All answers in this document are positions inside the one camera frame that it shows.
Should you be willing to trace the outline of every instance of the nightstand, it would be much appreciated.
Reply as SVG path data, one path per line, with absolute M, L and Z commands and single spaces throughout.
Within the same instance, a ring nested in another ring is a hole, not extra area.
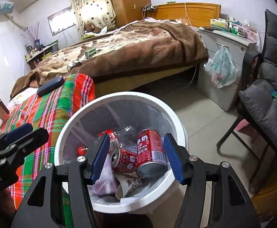
M 228 86 L 217 88 L 211 82 L 211 76 L 208 75 L 200 65 L 199 77 L 197 82 L 197 90 L 209 97 L 224 111 L 228 111 L 236 102 L 238 92 L 240 90 L 240 80 L 242 76 L 243 58 L 248 49 L 255 48 L 256 43 L 247 39 L 224 31 L 210 31 L 201 29 L 202 40 L 207 47 L 209 58 L 213 58 L 215 53 L 222 47 L 226 46 L 232 56 L 233 63 L 238 69 L 235 82 Z

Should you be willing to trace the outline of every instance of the green and white plastic bag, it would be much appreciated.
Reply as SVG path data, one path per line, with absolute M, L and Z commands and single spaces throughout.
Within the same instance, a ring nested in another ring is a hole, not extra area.
M 238 73 L 228 48 L 224 46 L 215 53 L 212 59 L 208 59 L 208 62 L 204 64 L 204 70 L 211 76 L 211 81 L 216 87 L 231 84 Z

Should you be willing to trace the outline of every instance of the patterned blanket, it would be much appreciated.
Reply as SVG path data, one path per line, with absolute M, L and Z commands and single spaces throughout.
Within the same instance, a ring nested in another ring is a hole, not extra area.
M 96 49 L 96 54 L 86 59 L 85 51 L 91 48 Z M 208 53 L 198 34 L 185 24 L 140 21 L 47 57 L 16 81 L 11 98 L 29 86 L 38 87 L 67 74 L 67 65 L 74 60 L 82 61 L 83 65 L 74 68 L 71 74 L 89 75 L 97 83 L 204 63 Z
M 19 180 L 10 186 L 16 208 L 44 164 L 54 163 L 56 141 L 68 119 L 94 99 L 93 80 L 84 74 L 72 74 L 67 76 L 62 87 L 43 97 L 34 94 L 11 110 L 10 118 L 0 127 L 4 132 L 12 131 L 21 125 L 19 117 L 20 110 L 23 110 L 29 114 L 27 122 L 33 125 L 33 129 L 45 128 L 50 135 L 49 141 L 27 156 L 24 164 L 17 170 Z M 63 202 L 64 204 L 68 202 L 66 193 Z M 70 219 L 66 215 L 66 223 L 68 222 L 70 223 Z

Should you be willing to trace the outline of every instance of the drawer handle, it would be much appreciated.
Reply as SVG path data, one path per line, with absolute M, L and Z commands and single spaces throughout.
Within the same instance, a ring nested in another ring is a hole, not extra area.
M 221 45 L 221 44 L 219 44 L 219 43 L 216 43 L 217 45 Z M 226 48 L 228 48 L 228 46 L 225 46 L 225 45 L 221 45 L 222 47 L 226 47 Z

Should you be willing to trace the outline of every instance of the brown blanket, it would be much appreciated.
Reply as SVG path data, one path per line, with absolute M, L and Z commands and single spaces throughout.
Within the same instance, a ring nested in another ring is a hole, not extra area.
M 97 54 L 85 59 L 85 51 Z M 62 49 L 44 59 L 36 69 L 19 78 L 11 98 L 27 87 L 41 86 L 58 75 L 66 75 L 73 60 L 83 62 L 71 74 L 89 75 L 101 82 L 205 62 L 208 53 L 197 33 L 184 24 L 140 21 L 117 33 L 99 36 Z

